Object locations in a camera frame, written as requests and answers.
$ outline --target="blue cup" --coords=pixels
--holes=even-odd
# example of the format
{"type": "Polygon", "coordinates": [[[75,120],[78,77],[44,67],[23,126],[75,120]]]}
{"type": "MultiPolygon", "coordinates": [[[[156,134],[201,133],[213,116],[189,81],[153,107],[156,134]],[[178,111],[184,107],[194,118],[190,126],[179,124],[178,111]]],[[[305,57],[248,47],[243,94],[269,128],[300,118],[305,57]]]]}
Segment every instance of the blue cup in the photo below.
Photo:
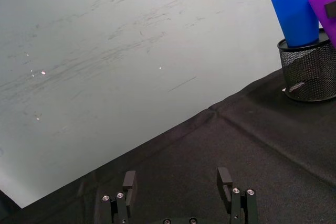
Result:
{"type": "Polygon", "coordinates": [[[319,21],[308,0],[271,0],[289,47],[319,38],[319,21]]]}

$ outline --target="table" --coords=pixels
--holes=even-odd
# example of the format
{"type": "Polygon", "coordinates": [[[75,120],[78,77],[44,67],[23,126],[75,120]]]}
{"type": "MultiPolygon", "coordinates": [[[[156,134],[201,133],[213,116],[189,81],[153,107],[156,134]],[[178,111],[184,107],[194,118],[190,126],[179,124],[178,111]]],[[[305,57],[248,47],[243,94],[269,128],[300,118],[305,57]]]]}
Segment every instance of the table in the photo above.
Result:
{"type": "Polygon", "coordinates": [[[260,223],[336,223],[336,103],[301,103],[276,71],[4,219],[100,223],[102,195],[136,170],[132,223],[197,216],[228,223],[216,168],[257,192],[260,223]]]}

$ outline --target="white wall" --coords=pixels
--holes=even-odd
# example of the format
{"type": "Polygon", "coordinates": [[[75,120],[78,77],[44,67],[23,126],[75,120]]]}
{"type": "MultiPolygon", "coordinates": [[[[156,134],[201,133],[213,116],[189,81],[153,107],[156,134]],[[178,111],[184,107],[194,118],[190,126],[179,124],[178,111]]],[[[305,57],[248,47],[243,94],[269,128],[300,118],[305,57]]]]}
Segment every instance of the white wall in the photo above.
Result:
{"type": "Polygon", "coordinates": [[[0,189],[21,207],[280,68],[270,0],[0,0],[0,31],[0,189]]]}

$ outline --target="mesh pen holder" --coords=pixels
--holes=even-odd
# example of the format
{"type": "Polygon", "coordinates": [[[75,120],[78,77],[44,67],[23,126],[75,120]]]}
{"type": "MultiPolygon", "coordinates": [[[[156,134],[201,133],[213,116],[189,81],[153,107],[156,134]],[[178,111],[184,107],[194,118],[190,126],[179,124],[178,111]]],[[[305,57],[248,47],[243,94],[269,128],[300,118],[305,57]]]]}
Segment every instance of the mesh pen holder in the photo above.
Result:
{"type": "Polygon", "coordinates": [[[289,98],[314,102],[336,97],[336,50],[323,28],[314,43],[288,47],[282,40],[278,48],[289,98]]]}

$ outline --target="plastic cup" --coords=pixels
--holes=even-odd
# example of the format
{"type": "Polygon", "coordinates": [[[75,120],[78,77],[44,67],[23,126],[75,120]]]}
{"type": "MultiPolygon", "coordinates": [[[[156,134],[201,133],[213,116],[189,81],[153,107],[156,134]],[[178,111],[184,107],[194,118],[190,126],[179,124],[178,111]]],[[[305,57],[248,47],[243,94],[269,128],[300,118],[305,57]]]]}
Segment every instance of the plastic cup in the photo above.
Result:
{"type": "Polygon", "coordinates": [[[319,38],[319,21],[308,0],[271,0],[289,47],[319,38]]]}
{"type": "Polygon", "coordinates": [[[336,47],[336,0],[308,0],[331,43],[336,47]]]}

